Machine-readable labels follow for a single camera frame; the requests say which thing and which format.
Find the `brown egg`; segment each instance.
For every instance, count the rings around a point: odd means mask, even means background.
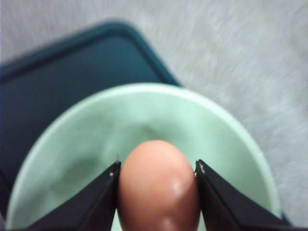
[[[183,153],[165,141],[135,148],[120,172],[118,212],[124,231],[197,230],[197,182]]]

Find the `gray carpet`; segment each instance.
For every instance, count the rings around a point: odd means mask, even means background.
[[[308,226],[308,1],[2,0],[1,61],[110,19],[135,25],[184,86],[243,123],[287,216]]]

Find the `bowl rim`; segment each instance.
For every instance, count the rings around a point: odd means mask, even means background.
[[[36,155],[38,155],[37,150],[43,145],[53,133],[62,126],[71,116],[79,111],[84,110],[86,107],[90,106],[97,101],[105,100],[110,97],[118,96],[121,94],[136,93],[136,92],[159,92],[165,94],[172,94],[180,98],[184,98],[190,101],[195,102],[196,104],[207,108],[215,116],[220,118],[225,122],[230,128],[239,136],[243,143],[247,146],[248,150],[251,153],[252,158],[254,159],[256,165],[260,169],[261,176],[265,183],[265,188],[267,190],[267,195],[269,196],[270,201],[270,211],[281,218],[282,210],[280,206],[280,201],[278,197],[278,191],[274,182],[273,175],[269,168],[269,165],[258,147],[257,143],[254,141],[252,136],[248,131],[243,127],[243,125],[233,117],[229,112],[224,108],[216,104],[214,101],[208,99],[207,97],[193,92],[191,90],[181,88],[178,86],[172,86],[169,84],[162,83],[132,83],[125,84],[116,87],[112,87],[106,90],[97,92],[80,102],[74,104],[66,111],[64,111],[59,117],[57,117],[39,136],[39,138],[34,142],[32,148],[28,152],[14,183],[12,194],[8,204],[7,212],[7,228],[14,228],[14,213],[16,211],[16,206],[18,203],[18,197],[22,194],[22,185],[26,182],[26,176],[30,168],[28,166],[35,160]]]

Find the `mint green bowl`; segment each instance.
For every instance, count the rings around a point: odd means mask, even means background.
[[[143,141],[177,146],[192,167],[202,159],[233,186],[277,216],[277,191],[262,152],[220,106],[189,90],[130,84],[96,93],[57,118],[36,141],[19,171],[7,228],[28,226],[75,195],[119,155]],[[121,230],[117,215],[113,231]],[[204,230],[200,219],[198,230]]]

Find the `egg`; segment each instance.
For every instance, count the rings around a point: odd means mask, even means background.
[[[136,147],[120,171],[118,215],[124,231],[197,230],[198,187],[184,154],[166,141]]]

